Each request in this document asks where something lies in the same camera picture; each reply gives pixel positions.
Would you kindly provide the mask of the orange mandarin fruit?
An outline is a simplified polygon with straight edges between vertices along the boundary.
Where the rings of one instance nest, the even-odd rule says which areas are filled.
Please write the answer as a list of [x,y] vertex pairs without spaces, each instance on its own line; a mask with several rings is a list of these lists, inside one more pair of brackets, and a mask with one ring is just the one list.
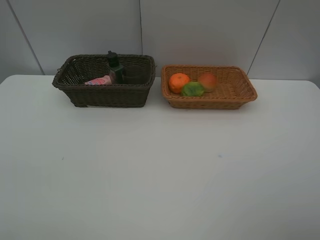
[[180,94],[182,88],[190,82],[190,78],[184,73],[173,74],[168,81],[168,87],[174,94]]

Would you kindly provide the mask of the green lime fruit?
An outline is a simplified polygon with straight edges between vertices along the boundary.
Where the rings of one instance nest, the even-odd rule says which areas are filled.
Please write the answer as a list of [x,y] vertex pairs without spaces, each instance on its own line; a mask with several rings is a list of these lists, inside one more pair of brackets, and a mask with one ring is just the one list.
[[184,85],[181,95],[184,97],[201,97],[205,92],[204,87],[197,81],[191,81]]

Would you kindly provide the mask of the translucent purple plastic cup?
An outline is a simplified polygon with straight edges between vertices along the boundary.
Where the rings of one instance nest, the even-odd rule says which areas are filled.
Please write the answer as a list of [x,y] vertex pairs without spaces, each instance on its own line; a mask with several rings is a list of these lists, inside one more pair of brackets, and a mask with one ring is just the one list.
[[128,85],[144,85],[147,82],[145,68],[139,65],[125,66],[123,69],[123,81]]

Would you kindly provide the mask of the red yellow peach fruit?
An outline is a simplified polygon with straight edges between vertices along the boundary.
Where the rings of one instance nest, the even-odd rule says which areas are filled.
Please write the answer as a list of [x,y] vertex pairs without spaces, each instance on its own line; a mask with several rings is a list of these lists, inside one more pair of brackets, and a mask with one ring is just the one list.
[[203,86],[205,92],[212,92],[218,83],[216,76],[208,72],[202,74],[197,81]]

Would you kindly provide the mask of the dark green pump bottle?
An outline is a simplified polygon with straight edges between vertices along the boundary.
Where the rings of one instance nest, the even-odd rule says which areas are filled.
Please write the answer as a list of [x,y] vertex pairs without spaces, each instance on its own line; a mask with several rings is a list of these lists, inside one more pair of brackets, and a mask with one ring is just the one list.
[[120,63],[118,54],[109,50],[106,58],[111,82],[113,84],[124,84],[124,67]]

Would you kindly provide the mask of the pink lotion bottle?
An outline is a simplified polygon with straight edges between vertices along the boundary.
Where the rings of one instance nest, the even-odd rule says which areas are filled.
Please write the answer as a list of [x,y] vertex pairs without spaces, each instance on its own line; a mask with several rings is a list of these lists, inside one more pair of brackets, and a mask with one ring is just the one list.
[[98,77],[98,78],[86,81],[84,84],[88,86],[100,86],[100,85],[112,85],[113,83],[110,76],[105,75],[103,77]]

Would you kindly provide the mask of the light orange wicker basket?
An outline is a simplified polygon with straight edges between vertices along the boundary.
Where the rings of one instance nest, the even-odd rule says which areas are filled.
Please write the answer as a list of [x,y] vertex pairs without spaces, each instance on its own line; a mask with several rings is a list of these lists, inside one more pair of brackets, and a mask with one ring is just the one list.
[[[169,89],[169,79],[176,73],[187,75],[191,81],[211,73],[217,77],[217,85],[203,96],[175,94]],[[237,66],[164,65],[161,70],[161,92],[169,104],[178,109],[236,110],[258,97],[246,73]]]

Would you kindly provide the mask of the dark brown wicker basket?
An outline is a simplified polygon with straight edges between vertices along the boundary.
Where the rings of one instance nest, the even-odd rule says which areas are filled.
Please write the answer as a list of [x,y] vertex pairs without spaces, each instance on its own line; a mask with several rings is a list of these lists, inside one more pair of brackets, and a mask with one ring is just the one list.
[[80,54],[69,57],[57,70],[52,85],[64,92],[79,108],[141,108],[146,104],[156,76],[156,64],[149,55],[120,54],[124,67],[138,67],[127,84],[86,85],[85,82],[109,75],[105,54]]

